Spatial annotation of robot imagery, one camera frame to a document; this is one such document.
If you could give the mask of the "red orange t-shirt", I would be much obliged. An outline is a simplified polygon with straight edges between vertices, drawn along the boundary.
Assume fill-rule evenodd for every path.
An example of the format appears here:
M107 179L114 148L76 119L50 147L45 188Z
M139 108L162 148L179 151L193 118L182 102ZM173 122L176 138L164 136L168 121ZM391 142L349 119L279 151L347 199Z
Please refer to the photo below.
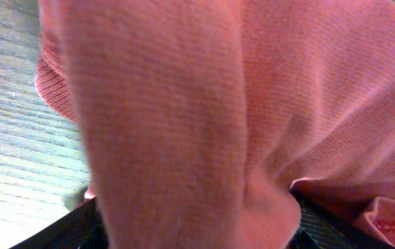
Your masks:
M395 1L38 6L112 248L285 248L294 192L395 247Z

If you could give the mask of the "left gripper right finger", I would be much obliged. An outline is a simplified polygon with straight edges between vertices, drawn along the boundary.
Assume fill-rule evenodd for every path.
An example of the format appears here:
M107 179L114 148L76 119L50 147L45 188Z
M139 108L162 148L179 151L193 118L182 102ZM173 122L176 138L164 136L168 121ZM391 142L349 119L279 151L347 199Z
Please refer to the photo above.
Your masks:
M291 194L300 205L302 215L299 228L288 243L290 249L395 249L301 194Z

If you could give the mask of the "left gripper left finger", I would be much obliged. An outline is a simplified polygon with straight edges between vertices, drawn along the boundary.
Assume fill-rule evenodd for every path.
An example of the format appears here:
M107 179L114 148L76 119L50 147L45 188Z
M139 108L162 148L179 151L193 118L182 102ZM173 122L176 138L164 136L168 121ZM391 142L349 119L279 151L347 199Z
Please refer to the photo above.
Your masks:
M11 249L108 249L109 240L96 198Z

